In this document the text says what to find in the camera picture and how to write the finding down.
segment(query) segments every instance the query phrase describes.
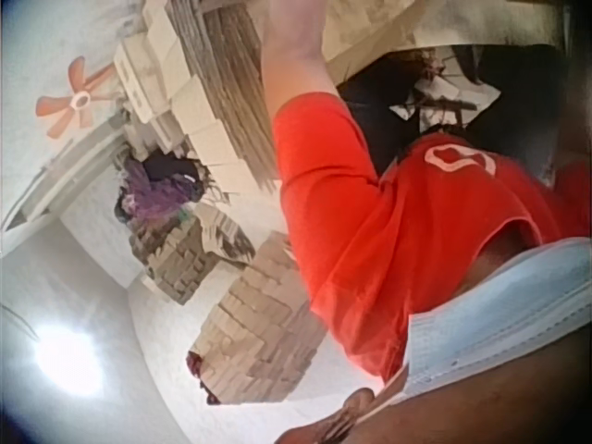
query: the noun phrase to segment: ceiling fan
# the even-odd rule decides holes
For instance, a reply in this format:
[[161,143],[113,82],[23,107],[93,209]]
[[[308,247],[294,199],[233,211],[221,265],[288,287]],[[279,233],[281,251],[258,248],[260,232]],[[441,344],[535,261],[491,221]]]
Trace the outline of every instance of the ceiling fan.
[[90,104],[99,100],[113,100],[114,94],[97,94],[98,89],[110,76],[115,73],[113,64],[98,70],[90,77],[84,77],[84,57],[78,57],[68,67],[68,79],[74,95],[69,97],[43,96],[37,100],[35,114],[38,117],[52,116],[61,113],[62,117],[47,131],[52,139],[59,139],[68,128],[72,119],[80,116],[80,128],[89,128],[93,125],[93,111]]

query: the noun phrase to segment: white wall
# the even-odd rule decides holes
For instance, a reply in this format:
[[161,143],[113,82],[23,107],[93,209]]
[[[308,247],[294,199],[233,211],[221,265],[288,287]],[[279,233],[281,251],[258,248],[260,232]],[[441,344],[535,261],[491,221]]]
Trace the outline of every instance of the white wall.
[[212,307],[239,275],[219,264],[184,306],[152,294],[141,282],[129,289],[138,340],[166,405],[193,444],[271,443],[285,430],[335,412],[354,390],[378,389],[376,379],[351,366],[327,338],[290,400],[274,404],[208,406],[185,358]]
[[55,222],[5,258],[2,302],[34,328],[62,325],[91,336],[102,392],[76,398],[34,362],[33,341],[2,313],[2,402],[42,443],[180,443],[180,431],[150,377],[124,291]]
[[110,166],[64,212],[61,220],[92,259],[127,288],[143,270],[131,253],[130,232],[113,214],[119,178]]
[[[42,95],[70,96],[68,65],[86,57],[86,73],[110,63],[119,39],[140,26],[142,0],[9,0],[2,2],[2,210],[70,140],[90,129],[78,121],[58,141],[45,136],[59,116],[39,119]],[[112,103],[92,105],[94,123],[105,122]]]

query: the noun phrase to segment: t-shirt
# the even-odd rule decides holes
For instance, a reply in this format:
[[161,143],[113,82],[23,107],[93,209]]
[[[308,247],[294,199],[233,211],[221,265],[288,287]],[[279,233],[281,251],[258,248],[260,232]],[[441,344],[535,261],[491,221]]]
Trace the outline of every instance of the t-shirt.
[[590,235],[584,167],[558,176],[563,195],[508,158],[437,133],[379,178],[346,105],[327,93],[286,104],[273,134],[311,309],[353,362],[385,380],[401,366],[409,315],[449,301],[507,224],[522,222],[533,247]]

